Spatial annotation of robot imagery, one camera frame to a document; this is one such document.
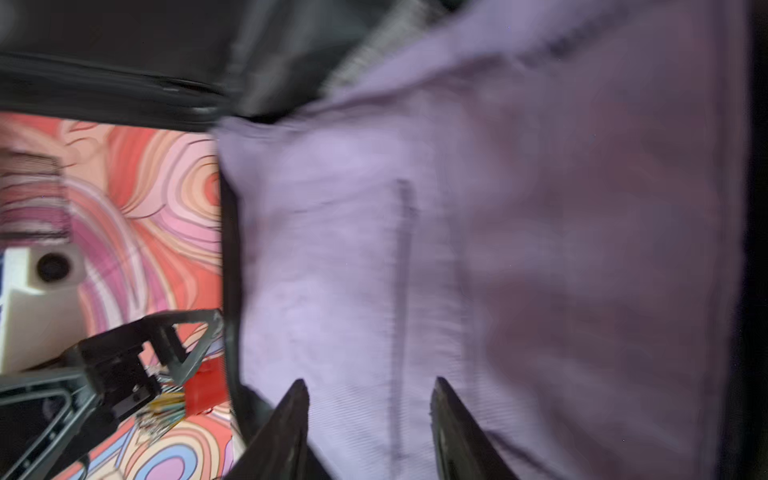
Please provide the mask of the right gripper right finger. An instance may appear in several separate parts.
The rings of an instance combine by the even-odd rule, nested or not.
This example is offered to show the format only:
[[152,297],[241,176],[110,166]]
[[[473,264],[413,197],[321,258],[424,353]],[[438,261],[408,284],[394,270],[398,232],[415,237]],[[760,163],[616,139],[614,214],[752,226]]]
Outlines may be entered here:
[[444,377],[436,378],[430,416],[440,479],[519,479]]

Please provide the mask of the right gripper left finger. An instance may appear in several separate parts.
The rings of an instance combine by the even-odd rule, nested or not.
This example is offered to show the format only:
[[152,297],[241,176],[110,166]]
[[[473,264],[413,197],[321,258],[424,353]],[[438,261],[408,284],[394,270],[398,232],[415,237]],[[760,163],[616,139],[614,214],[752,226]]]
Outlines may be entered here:
[[257,398],[256,417],[248,423],[256,430],[225,479],[304,479],[308,413],[309,393],[302,379],[295,380],[274,407]]

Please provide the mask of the purple trousers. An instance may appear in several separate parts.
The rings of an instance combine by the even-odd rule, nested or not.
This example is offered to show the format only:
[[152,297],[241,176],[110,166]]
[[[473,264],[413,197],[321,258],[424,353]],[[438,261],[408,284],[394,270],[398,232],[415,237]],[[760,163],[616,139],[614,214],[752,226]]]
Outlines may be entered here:
[[433,479],[447,379],[525,479],[716,475],[743,268],[743,1],[470,1],[216,129],[240,378],[337,479]]

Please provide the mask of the black white suitcase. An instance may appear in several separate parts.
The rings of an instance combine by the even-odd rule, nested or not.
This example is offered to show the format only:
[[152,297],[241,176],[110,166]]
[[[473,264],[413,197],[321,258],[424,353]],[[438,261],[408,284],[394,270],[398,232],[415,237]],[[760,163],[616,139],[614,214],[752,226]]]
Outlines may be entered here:
[[[103,171],[118,197],[186,253],[223,261],[229,375],[249,437],[256,399],[240,378],[244,312],[240,199],[221,165],[216,129],[230,118],[273,125],[356,84],[470,1],[5,1],[1,106],[93,124],[199,132],[223,174],[224,229],[210,237],[183,175],[155,160]],[[747,5],[748,148],[743,268],[711,479],[767,475],[767,5]]]

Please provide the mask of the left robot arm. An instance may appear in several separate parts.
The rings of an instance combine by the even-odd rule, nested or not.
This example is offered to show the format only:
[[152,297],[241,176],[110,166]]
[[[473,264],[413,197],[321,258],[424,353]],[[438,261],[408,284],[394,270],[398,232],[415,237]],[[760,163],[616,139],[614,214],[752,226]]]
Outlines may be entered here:
[[182,386],[223,329],[218,309],[166,311],[1,377],[1,476],[51,479],[161,393]]

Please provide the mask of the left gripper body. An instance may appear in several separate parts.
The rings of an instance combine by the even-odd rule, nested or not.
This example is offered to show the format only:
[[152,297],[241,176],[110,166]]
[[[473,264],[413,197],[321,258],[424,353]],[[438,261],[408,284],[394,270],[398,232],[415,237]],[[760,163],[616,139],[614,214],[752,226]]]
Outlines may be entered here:
[[[181,324],[206,326],[190,351],[178,336],[176,327]],[[184,385],[197,373],[222,330],[218,309],[165,311],[86,338],[67,349],[63,358],[84,367],[95,378],[102,404],[116,419],[125,420],[160,393],[158,381],[140,360],[146,343],[172,382]]]

